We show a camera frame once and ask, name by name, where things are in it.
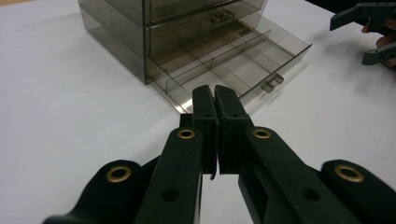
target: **transparent drawer box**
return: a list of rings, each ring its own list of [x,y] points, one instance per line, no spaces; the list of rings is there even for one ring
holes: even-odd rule
[[[79,0],[90,34],[180,113],[196,87],[228,86],[248,102],[301,60],[310,46],[262,17],[265,3]]]

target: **brown floor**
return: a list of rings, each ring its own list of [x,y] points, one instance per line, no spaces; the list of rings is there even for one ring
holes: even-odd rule
[[[11,5],[11,4],[16,4],[16,3],[29,2],[29,1],[32,1],[32,0],[0,0],[0,7],[6,6],[6,5]]]

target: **white tabletop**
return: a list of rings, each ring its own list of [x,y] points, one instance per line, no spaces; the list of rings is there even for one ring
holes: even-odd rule
[[[313,47],[290,83],[248,109],[306,164],[356,162],[396,189],[396,76],[361,65],[379,35],[302,0],[264,15]],[[0,7],[0,220],[41,223],[69,212],[106,163],[158,156],[178,113],[85,30],[77,0]],[[204,179],[201,223],[251,223],[237,176]]]

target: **brass ring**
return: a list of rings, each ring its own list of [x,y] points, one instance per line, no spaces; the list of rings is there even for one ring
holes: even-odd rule
[[[345,173],[343,173],[343,171],[350,171],[352,172],[354,175],[346,175]],[[347,166],[347,165],[336,165],[334,167],[334,171],[336,174],[338,174],[341,178],[350,181],[350,182],[354,182],[354,183],[360,183],[364,180],[364,176],[361,174],[361,172],[359,172],[358,170],[356,170],[355,168],[351,167],[351,166]]]
[[[264,129],[256,129],[253,131],[253,135],[257,138],[267,139],[271,137],[271,133]]]
[[[117,171],[123,171],[122,175],[114,175]],[[114,166],[107,172],[106,179],[110,183],[120,183],[132,174],[131,168],[126,165]]]
[[[195,136],[195,131],[191,129],[183,129],[177,133],[177,136],[183,139],[190,139]]]

